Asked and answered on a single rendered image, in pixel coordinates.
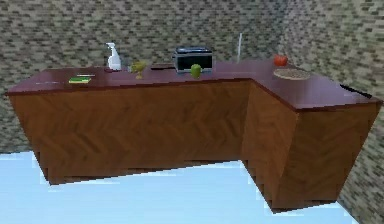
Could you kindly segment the green apple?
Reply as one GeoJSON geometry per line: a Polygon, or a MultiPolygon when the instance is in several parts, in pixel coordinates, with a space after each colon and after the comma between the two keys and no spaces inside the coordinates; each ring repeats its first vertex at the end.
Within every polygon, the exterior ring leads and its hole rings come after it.
{"type": "Polygon", "coordinates": [[[199,79],[200,78],[200,75],[201,75],[201,72],[202,72],[202,68],[199,64],[193,64],[191,66],[191,76],[194,78],[194,79],[199,79]]]}

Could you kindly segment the black and silver toaster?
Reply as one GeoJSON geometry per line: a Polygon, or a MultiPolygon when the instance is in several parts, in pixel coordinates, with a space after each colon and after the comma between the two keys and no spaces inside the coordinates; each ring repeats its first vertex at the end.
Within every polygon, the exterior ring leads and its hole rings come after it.
{"type": "Polygon", "coordinates": [[[213,67],[213,53],[207,47],[178,47],[172,58],[178,73],[189,73],[194,64],[198,64],[203,72],[210,72],[213,67]]]}

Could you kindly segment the brown wooden kitchen counter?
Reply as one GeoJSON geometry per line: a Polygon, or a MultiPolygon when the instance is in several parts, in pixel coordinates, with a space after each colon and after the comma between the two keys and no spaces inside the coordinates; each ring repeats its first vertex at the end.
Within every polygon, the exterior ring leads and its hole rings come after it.
{"type": "Polygon", "coordinates": [[[381,101],[324,76],[276,77],[269,59],[172,70],[46,69],[7,95],[51,184],[241,161],[273,212],[338,198],[381,101]],[[61,82],[36,85],[35,82],[61,82]]]}

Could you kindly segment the yellow-green goblet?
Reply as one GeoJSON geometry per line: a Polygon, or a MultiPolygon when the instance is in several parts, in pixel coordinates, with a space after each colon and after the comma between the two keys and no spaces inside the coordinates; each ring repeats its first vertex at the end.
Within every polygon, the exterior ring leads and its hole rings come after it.
{"type": "Polygon", "coordinates": [[[142,72],[146,68],[146,63],[144,61],[137,61],[131,65],[131,72],[136,74],[137,79],[142,79],[142,72]]]}

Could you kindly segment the white spray bottle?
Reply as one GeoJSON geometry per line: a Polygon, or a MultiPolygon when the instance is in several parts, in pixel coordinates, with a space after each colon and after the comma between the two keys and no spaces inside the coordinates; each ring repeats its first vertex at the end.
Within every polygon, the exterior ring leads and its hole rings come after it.
{"type": "Polygon", "coordinates": [[[119,54],[115,48],[115,44],[113,42],[108,42],[107,46],[111,50],[111,55],[108,58],[108,67],[111,70],[120,70],[121,69],[121,59],[119,54]]]}

